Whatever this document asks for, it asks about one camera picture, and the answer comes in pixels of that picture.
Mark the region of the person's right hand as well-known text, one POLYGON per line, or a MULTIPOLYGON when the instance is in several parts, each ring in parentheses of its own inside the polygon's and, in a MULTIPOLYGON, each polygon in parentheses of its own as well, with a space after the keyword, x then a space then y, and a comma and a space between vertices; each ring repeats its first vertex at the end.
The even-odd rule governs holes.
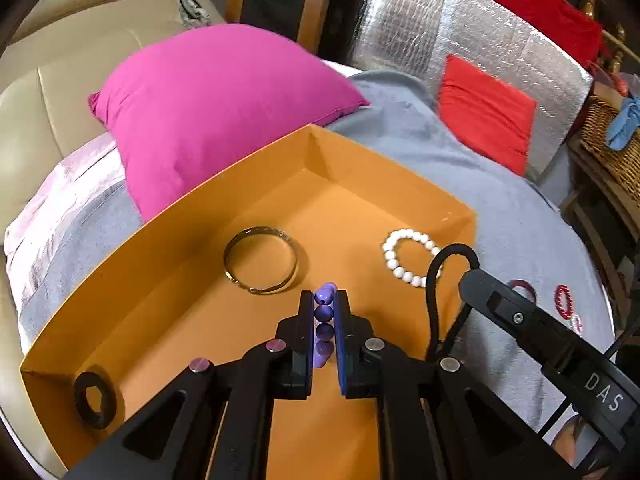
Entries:
POLYGON ((576 430, 580 423, 578 415, 568 420, 552 441, 552 448, 570 466, 575 465, 576 458, 576 430))

